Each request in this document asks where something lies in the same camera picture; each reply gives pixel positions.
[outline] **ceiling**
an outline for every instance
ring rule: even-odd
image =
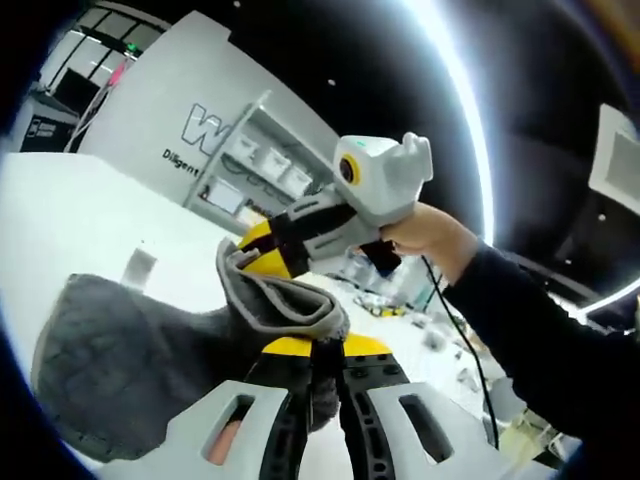
[[[227,26],[340,135],[428,136],[435,179],[422,199],[482,232],[463,111],[399,0],[121,3],[172,23],[199,10]],[[555,2],[439,3],[485,127],[496,246],[543,282],[553,273],[549,288],[579,304],[635,279],[640,218],[587,185],[600,104],[629,109],[596,47]]]

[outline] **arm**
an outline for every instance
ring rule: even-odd
[[[417,205],[412,217],[382,233],[400,251],[438,265],[451,285],[447,299],[513,379],[518,396],[554,427],[595,441],[639,427],[640,349],[631,338],[581,326],[515,264],[432,207]]]

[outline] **white table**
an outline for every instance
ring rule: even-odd
[[[36,340],[67,278],[92,273],[119,281],[136,248],[158,260],[145,294],[202,312],[224,305],[215,270],[219,241],[230,235],[85,155],[30,153],[5,157],[0,174],[0,293],[16,355],[30,371]],[[455,381],[454,351],[432,353],[407,321],[371,316],[334,281],[304,281],[334,293],[352,330],[385,342],[413,381],[429,381],[479,416],[481,395]],[[338,422],[309,439],[301,479],[352,478]]]

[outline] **gray towel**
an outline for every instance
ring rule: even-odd
[[[62,439],[100,461],[139,458],[164,441],[171,418],[222,381],[242,380],[273,340],[345,338],[348,319],[332,295],[241,271],[255,255],[220,244],[228,305],[202,314],[72,275],[40,335],[31,376]],[[312,429],[337,409],[334,381],[319,382]]]

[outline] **black cable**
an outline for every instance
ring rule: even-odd
[[[473,345],[471,345],[471,342],[462,331],[462,328],[460,327],[460,325],[458,325],[458,323],[453,318],[453,315],[451,314],[451,310],[449,310],[449,307],[445,302],[444,297],[442,296],[442,292],[440,291],[440,287],[438,286],[439,282],[436,280],[436,276],[433,273],[433,268],[431,268],[429,261],[424,257],[424,255],[421,255],[420,258],[422,258],[422,261],[427,266],[427,270],[429,271],[429,276],[431,277],[431,281],[433,282],[435,291],[438,294],[438,298],[440,299],[440,302],[444,306],[444,309],[446,310],[447,315],[449,315],[449,319],[451,320],[451,323],[453,323],[453,326],[462,337],[464,344],[467,346],[467,348],[471,352],[471,355],[473,355],[473,359],[476,361],[476,366],[478,367],[478,373],[480,374],[480,384],[482,385],[482,393],[484,394],[484,399],[487,402],[487,410],[489,410],[489,417],[491,417],[491,428],[493,430],[494,446],[496,447],[496,449],[499,450],[500,440],[498,439],[498,422],[496,421],[496,414],[493,411],[493,404],[491,403],[491,398],[489,397],[489,389],[487,388],[487,381],[484,378],[484,371],[482,370],[482,365],[480,364],[480,358],[478,357],[478,353],[476,352],[476,349],[473,348]]]

